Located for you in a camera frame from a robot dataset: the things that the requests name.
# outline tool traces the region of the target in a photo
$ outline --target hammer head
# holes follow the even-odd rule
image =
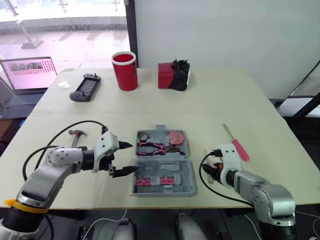
[[[81,136],[81,135],[85,135],[87,136],[87,134],[84,132],[84,131],[81,131],[81,130],[69,130],[68,133],[70,135],[76,135],[76,136]]]

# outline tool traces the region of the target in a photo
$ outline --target gray tool case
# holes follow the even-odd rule
[[[176,145],[181,152],[167,152],[165,155],[141,156],[138,152],[152,153],[159,149],[152,146],[139,146],[140,133],[147,133],[146,142],[170,145],[169,132],[181,132],[184,136],[182,145]],[[191,161],[188,159],[190,148],[188,138],[183,130],[168,130],[164,125],[157,125],[156,130],[140,130],[136,136],[136,154],[139,167],[133,174],[132,194],[138,197],[189,197],[197,193],[196,180]],[[160,178],[174,179],[174,185],[161,184]],[[147,180],[151,185],[137,185],[137,180]]]

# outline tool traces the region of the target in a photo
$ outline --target screwdriver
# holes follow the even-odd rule
[[[235,146],[235,149],[238,151],[238,153],[239,153],[240,157],[242,158],[242,160],[248,162],[250,160],[250,157],[247,154],[246,150],[242,147],[242,145],[239,143],[239,141],[232,136],[231,132],[229,131],[229,128],[227,127],[227,125],[223,124],[223,127],[228,132],[230,137],[232,138],[232,143]]]

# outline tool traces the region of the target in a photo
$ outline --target pink-handled pliers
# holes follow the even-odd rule
[[[138,151],[138,156],[154,156],[154,155],[165,155],[166,153],[180,153],[185,155],[184,152],[180,151],[178,147],[175,146],[165,146],[163,143],[153,143],[153,142],[140,142],[138,143],[139,147],[154,147],[159,150],[154,152],[141,152]]]

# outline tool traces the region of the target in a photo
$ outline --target red paper cup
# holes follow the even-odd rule
[[[112,55],[111,61],[119,88],[135,90],[138,87],[136,55],[131,51],[120,51]]]

